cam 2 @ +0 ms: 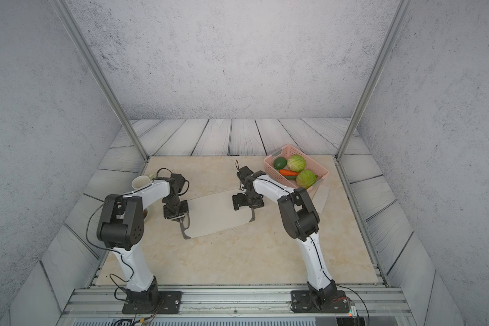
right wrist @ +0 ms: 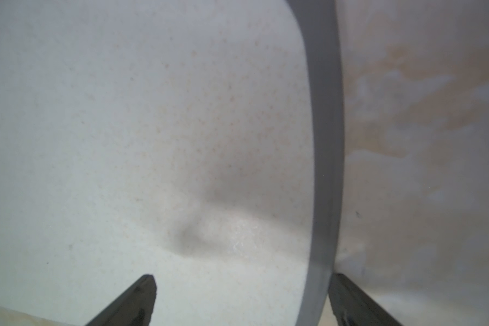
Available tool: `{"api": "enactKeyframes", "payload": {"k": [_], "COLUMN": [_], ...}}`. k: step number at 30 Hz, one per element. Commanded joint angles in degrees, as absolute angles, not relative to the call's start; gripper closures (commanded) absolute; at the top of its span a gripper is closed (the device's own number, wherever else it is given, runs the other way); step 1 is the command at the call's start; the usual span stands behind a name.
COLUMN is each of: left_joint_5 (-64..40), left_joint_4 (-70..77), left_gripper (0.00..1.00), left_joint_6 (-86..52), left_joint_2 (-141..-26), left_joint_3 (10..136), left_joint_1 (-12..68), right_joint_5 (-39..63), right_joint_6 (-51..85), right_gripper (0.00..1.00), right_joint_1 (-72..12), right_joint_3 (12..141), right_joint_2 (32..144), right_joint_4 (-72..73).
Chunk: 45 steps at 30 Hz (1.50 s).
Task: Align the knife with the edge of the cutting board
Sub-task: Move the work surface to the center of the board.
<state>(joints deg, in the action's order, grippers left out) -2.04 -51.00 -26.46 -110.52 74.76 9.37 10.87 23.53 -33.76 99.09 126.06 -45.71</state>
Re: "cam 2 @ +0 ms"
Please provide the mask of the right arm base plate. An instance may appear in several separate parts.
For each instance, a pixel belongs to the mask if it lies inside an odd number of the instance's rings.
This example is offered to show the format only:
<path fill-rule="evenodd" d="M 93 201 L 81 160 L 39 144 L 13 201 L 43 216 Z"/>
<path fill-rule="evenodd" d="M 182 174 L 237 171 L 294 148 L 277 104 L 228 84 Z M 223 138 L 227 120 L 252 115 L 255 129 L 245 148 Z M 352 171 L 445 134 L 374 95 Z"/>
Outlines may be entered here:
<path fill-rule="evenodd" d="M 320 299 L 310 291 L 292 291 L 290 310 L 294 313 L 352 313 L 350 300 L 344 291 L 337 291 L 327 299 Z"/>

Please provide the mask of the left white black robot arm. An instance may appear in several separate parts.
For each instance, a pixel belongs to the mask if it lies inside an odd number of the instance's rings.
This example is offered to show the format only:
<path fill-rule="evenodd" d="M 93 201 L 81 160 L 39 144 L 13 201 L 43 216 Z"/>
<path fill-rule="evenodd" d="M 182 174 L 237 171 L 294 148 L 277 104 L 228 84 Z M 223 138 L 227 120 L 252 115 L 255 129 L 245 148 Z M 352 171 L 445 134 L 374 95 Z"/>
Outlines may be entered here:
<path fill-rule="evenodd" d="M 182 200 L 190 183 L 180 174 L 155 177 L 146 185 L 126 194 L 111 194 L 105 199 L 96 236 L 118 259 L 126 288 L 143 293 L 150 289 L 154 275 L 145 261 L 140 242 L 144 235 L 144 210 L 161 201 L 164 218 L 182 220 L 189 212 Z"/>

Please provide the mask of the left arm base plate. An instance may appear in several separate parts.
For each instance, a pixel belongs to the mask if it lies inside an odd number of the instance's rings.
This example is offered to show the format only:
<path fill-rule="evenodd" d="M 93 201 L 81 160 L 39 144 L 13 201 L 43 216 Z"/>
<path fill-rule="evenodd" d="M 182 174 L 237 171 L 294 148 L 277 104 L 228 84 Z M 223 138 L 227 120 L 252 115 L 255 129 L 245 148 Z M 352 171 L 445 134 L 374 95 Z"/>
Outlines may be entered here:
<path fill-rule="evenodd" d="M 176 315 L 179 313 L 182 295 L 181 291 L 130 292 L 122 314 Z"/>

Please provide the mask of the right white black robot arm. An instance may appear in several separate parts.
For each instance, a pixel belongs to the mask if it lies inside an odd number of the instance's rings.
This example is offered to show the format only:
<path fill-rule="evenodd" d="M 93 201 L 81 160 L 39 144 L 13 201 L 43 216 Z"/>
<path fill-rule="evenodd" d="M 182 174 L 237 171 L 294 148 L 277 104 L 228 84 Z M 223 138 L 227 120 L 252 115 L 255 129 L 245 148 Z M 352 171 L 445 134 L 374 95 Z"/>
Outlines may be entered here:
<path fill-rule="evenodd" d="M 241 207 L 259 209 L 264 198 L 278 205 L 286 233 L 297 240 L 308 277 L 308 288 L 316 306 L 332 301 L 337 286 L 329 273 L 319 240 L 320 217 L 305 188 L 284 186 L 265 172 L 253 172 L 249 167 L 239 168 L 237 177 L 240 193 L 233 195 L 232 204 L 237 211 Z"/>

